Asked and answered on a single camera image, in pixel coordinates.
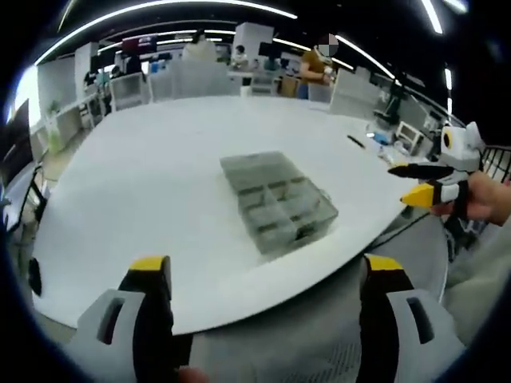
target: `white round table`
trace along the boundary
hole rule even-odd
[[[170,255],[175,334],[223,326],[305,291],[355,257],[404,208],[416,181],[390,176],[347,139],[366,121],[308,101],[205,97],[107,116],[53,190],[34,244],[36,310],[76,327],[129,265]],[[281,258],[261,255],[220,158],[279,150],[339,210],[327,236]]]

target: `potted plant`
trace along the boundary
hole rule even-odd
[[[56,121],[53,120],[60,110],[60,106],[56,100],[53,100],[47,109],[48,123],[46,130],[48,131],[48,151],[51,154],[57,154],[63,149],[61,134],[55,126]]]

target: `clear plastic storage box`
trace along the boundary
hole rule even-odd
[[[225,157],[220,164],[263,254],[286,253],[316,240],[338,215],[331,201],[281,152]]]

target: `mesh chair back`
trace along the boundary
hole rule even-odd
[[[142,78],[142,73],[134,73],[110,81],[114,110],[132,108],[145,103]]]
[[[169,70],[175,99],[233,94],[225,64],[175,60],[170,63]]]
[[[252,77],[252,95],[254,96],[274,96],[276,95],[276,72],[254,72]]]
[[[161,70],[148,76],[149,92],[151,93],[151,101],[158,102],[171,99],[172,94],[172,77],[169,70]]]
[[[324,102],[330,104],[332,88],[327,85],[309,84],[309,101]]]

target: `yellow shirt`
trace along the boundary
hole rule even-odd
[[[325,63],[319,60],[317,53],[314,50],[306,52],[302,56],[302,62],[309,64],[309,70],[314,73],[325,73]],[[308,78],[302,78],[302,84],[323,84],[323,79],[309,80]]]

